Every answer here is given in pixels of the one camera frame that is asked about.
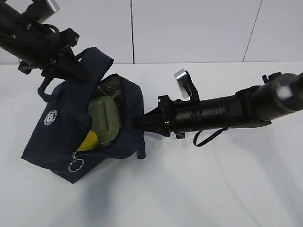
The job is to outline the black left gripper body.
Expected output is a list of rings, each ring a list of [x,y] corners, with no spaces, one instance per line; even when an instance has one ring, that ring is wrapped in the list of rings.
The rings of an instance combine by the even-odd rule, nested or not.
[[[65,47],[74,47],[80,35],[71,28],[59,31],[56,27],[26,28],[18,36],[18,70],[29,74],[42,70],[42,76],[54,77],[56,58]]]

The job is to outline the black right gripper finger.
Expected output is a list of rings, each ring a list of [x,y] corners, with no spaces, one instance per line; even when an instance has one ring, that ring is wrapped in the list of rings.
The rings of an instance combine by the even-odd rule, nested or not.
[[[156,133],[166,136],[166,126],[164,124],[164,116],[159,107],[152,111],[137,117],[134,120],[134,127],[146,132]]]

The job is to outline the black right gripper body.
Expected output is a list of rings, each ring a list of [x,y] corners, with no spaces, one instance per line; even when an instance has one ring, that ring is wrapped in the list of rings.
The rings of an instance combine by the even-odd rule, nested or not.
[[[160,108],[165,128],[170,133],[173,132],[176,139],[184,139],[185,134],[179,132],[177,129],[177,123],[175,120],[176,108],[174,106],[174,102],[169,98],[168,95],[158,97],[158,107]]]

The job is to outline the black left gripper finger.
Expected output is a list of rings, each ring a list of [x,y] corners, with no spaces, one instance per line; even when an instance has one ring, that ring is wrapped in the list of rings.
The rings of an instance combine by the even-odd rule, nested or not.
[[[89,73],[82,67],[74,55],[71,47],[65,47],[56,58],[54,66],[54,77],[58,79],[75,79],[80,82],[87,82]]]

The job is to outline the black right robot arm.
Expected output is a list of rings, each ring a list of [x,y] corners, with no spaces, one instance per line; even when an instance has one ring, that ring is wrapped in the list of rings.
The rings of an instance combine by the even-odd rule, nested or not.
[[[188,71],[180,70],[175,78],[184,100],[158,97],[155,109],[135,119],[136,128],[165,137],[174,133],[183,139],[187,132],[264,127],[303,109],[302,74],[263,75],[263,85],[207,100],[199,99]]]

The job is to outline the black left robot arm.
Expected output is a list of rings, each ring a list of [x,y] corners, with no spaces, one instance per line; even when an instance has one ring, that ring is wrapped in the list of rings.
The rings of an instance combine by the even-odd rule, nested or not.
[[[18,70],[29,74],[40,69],[45,78],[87,82],[88,72],[72,51],[79,34],[60,31],[45,21],[59,11],[54,0],[34,0],[19,13],[5,0],[0,2],[0,47],[20,59]]]

